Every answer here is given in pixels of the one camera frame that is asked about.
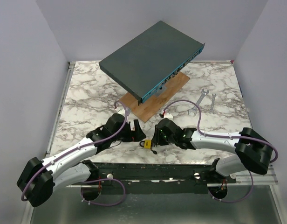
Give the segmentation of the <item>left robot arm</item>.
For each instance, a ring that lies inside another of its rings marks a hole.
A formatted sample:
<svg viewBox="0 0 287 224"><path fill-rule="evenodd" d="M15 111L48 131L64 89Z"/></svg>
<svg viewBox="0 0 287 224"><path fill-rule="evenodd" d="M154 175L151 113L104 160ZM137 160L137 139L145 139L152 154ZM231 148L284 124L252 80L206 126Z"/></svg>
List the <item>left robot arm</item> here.
<svg viewBox="0 0 287 224"><path fill-rule="evenodd" d="M116 141L140 142L146 138L139 121L133 122L131 127L123 115L114 113L106 124L87 133L72 147L42 160L30 159L17 181L21 200L38 207L58 188L80 182L95 183L101 175L89 157L109 149Z"/></svg>

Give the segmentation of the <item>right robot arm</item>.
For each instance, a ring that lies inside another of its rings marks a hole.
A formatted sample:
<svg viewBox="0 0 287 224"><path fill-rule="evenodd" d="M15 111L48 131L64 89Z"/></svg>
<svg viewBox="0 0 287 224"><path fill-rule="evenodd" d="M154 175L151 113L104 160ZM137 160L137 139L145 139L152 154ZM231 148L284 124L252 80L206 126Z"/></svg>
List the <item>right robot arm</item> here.
<svg viewBox="0 0 287 224"><path fill-rule="evenodd" d="M213 162L209 178L215 183L244 170L265 175L273 151L269 142L248 127L234 133L201 134L196 128L182 129L168 118L155 126L151 142L155 146L173 144L181 149L213 149L231 153L231 156Z"/></svg>

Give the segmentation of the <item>yellow padlock with black shackle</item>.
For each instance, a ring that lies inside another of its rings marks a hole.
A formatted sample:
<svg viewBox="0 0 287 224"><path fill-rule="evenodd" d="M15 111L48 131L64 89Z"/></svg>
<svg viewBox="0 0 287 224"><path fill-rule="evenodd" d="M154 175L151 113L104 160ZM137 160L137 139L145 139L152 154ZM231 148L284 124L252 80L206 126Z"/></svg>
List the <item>yellow padlock with black shackle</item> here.
<svg viewBox="0 0 287 224"><path fill-rule="evenodd" d="M151 140L143 140L139 142L139 146L145 149L150 150L153 154L157 154L155 150L153 150L153 143Z"/></svg>

